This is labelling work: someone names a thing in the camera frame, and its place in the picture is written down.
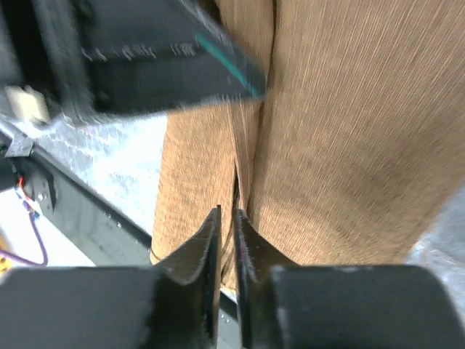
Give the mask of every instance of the wire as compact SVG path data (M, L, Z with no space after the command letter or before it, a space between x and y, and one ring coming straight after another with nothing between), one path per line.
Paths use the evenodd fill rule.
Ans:
M27 200L30 200L32 201L33 199L31 199L29 197L29 195L26 193L26 190L24 190L24 176L21 176L20 177L20 181L17 183L17 186L18 188L20 189L21 193L24 195L24 197L27 199Z
M23 187L22 187L23 183L24 183L24 178L21 177L18 183L18 187L24 193L25 197L28 198L28 196L25 194L23 190ZM25 258L18 256L17 254L8 252L4 249L0 249L0 256L9 258L10 260L13 260L15 262L19 262L25 265L31 265L31 266L36 266L36 267L47 266L49 264L49 256L47 254L47 250L45 249L44 242L42 241L42 237L39 233L39 230L37 229L37 225L36 225L36 218L38 217L37 212L31 207L31 205L27 202L27 200L23 200L23 206L28 212L29 222L31 223L32 230L34 234L36 235L37 242L39 243L39 246L41 248L43 262L42 263L33 262L32 260L27 260Z

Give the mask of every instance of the tan corduroy fabric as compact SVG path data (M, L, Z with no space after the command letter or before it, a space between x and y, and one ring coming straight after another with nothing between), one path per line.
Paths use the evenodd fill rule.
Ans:
M169 118L153 251L165 257L218 203L227 235L236 162L241 205L291 259L401 261L465 173L465 2L219 5L232 37L270 67L268 96L261 110ZM247 6L274 6L275 21Z

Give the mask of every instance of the teal stripe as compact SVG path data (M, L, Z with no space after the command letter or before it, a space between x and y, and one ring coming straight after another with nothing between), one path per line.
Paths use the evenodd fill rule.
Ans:
M239 69L227 59L225 55L219 49L217 49L209 40L205 39L202 35L196 34L195 39L197 40L198 44L201 45L210 55L213 55L218 61L220 61L223 66L228 69L228 71L237 79L239 82L247 88L250 94L254 97L257 97L259 93L253 87L249 81L247 81L246 77L239 71Z

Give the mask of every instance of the black metal frame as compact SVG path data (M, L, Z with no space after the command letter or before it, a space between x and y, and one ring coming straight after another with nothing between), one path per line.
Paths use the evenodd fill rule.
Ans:
M63 111L70 122L88 124L264 97L262 70L197 1L22 0L20 5L0 1L6 23L0 34L9 32L12 43L5 55L15 57L22 76L0 82L40 92L48 115L38 120L48 122Z
M0 120L5 145L18 135ZM149 235L46 151L33 146L29 156L0 160L17 178L25 178L25 191L39 202L44 216L97 266L149 265ZM220 208L213 209L192 238L152 268L13 273L11 282L0 289L4 292L0 309L12 313L12 304L29 304L15 318L17 324L33 322L38 348L51 348L50 338L40 330L42 316L60 328L61 320L70 318L64 305L72 301L79 304L74 308L77 316L91 317L93 322L74 324L54 336L58 342L89 342L86 348L114 348L115 331L123 336L122 342L132 339L126 340L131 346L125 348L215 348L221 331L219 306L229 316L238 315L234 319L240 327L240 345L247 349L465 348L458 316L431 273L400 265L300 267L262 238L241 210L232 212L236 307L219 295L220 217ZM107 287L112 294L108 299ZM76 291L81 288L86 292ZM133 299L126 299L126 292ZM60 300L53 311L47 310L55 301L50 294ZM30 304L32 299L40 306ZM127 301L136 304L128 308L136 324L126 331L127 321L105 323L105 317L121 317ZM76 333L87 332L93 340L76 339ZM22 330L10 327L7 342L14 345L24 337Z
M21 135L17 127L0 118L0 145L8 147ZM150 235L43 148L34 145L29 157L10 161L18 174L25 175L25 189L32 198L42 193L39 189L44 181L52 186L50 197L54 196L54 200L50 208L47 200L39 201L45 218L96 266L150 265ZM236 304L221 293L219 307L225 319L219 322L220 334L231 337L228 334L232 332L235 336L238 331Z

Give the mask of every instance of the purple wire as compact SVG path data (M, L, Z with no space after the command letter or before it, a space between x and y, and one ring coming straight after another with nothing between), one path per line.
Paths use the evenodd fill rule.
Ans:
M19 262L22 264L33 265L36 267L44 267L49 263L49 256L47 255L47 251L45 250L45 246L44 246L44 242L42 241L41 234L39 234L39 230L37 229L36 218L34 217L35 212L32 210L32 207L25 200L23 201L23 206L28 211L29 221L31 222L31 227L32 227L32 230L34 230L34 234L36 234L37 242L39 243L39 246L41 247L42 257L44 258L44 261L42 263L36 263L36 262L33 262L32 260L27 260L25 258L22 258L18 256L17 254L5 251L4 249L0 249L0 256L9 258L11 260L14 260L15 262Z

